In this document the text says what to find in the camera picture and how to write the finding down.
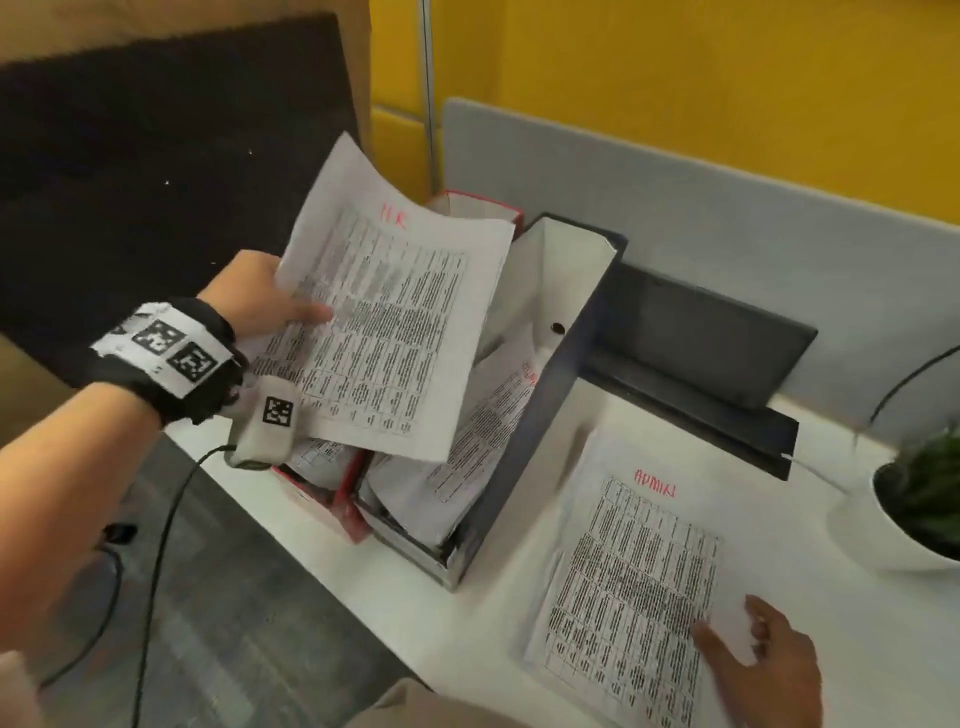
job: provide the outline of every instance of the hand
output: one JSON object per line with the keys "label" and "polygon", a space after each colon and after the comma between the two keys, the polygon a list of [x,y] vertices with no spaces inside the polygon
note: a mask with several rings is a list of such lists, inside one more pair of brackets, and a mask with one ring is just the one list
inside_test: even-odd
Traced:
{"label": "hand", "polygon": [[692,630],[727,711],[748,728],[821,728],[824,708],[813,641],[759,596],[748,595],[745,607],[757,640],[755,665],[737,662],[705,623]]}
{"label": "hand", "polygon": [[259,251],[240,251],[197,296],[233,327],[238,339],[270,333],[289,321],[325,324],[333,309],[298,301],[274,284],[280,259]]}

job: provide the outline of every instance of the white desk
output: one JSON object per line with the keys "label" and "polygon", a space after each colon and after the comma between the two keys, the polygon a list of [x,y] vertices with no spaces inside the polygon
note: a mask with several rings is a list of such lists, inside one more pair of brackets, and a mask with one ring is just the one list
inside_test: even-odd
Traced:
{"label": "white desk", "polygon": [[[773,406],[800,421],[796,455],[841,482],[864,486],[889,456],[793,403]],[[746,586],[766,596],[816,643],[827,726],[956,725],[960,716],[960,572],[880,576],[832,544],[825,515],[840,496],[795,467],[788,483],[749,466],[627,402],[578,381],[547,431],[456,594],[369,538],[350,546],[317,524],[271,473],[204,469],[330,592],[437,692],[487,706],[534,728],[595,726],[540,686],[508,655],[536,571],[552,546],[556,493],[586,433],[604,425],[686,482],[756,513],[750,532],[728,538]],[[171,425],[191,456],[222,445],[228,422]]]}

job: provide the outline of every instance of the forearm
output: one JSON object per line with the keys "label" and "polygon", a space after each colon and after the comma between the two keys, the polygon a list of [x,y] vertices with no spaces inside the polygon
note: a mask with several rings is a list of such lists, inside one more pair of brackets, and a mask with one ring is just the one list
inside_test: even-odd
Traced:
{"label": "forearm", "polygon": [[0,449],[0,652],[60,596],[159,429],[137,396],[91,384]]}

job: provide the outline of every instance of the printed document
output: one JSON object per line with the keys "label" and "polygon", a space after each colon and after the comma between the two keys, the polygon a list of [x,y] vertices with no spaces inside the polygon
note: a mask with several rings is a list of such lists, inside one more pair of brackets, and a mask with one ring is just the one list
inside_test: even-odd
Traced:
{"label": "printed document", "polygon": [[296,382],[304,435],[443,462],[513,234],[414,205],[342,135],[276,273],[336,318],[250,343],[253,372]]}
{"label": "printed document", "polygon": [[569,487],[524,661],[624,728],[692,728],[707,666],[690,626],[710,618],[724,542],[684,517],[684,485],[603,432]]}
{"label": "printed document", "polygon": [[357,448],[328,440],[304,440],[294,446],[286,465],[308,483],[335,491],[357,452]]}
{"label": "printed document", "polygon": [[377,498],[425,546],[440,546],[483,493],[537,384],[533,327],[508,337],[470,373],[449,459],[388,457],[367,474]]}

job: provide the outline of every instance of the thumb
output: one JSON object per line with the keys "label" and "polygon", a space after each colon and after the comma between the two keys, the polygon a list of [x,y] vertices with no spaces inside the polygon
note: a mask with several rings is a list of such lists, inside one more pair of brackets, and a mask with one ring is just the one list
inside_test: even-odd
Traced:
{"label": "thumb", "polygon": [[704,660],[713,670],[713,676],[717,682],[721,686],[731,687],[746,667],[733,657],[723,640],[710,629],[706,622],[698,621],[690,629],[690,632],[693,636],[693,643],[697,645],[700,654],[704,656]]}
{"label": "thumb", "polygon": [[293,301],[293,321],[303,321],[305,324],[326,324],[333,320],[333,309],[326,303],[312,301]]}

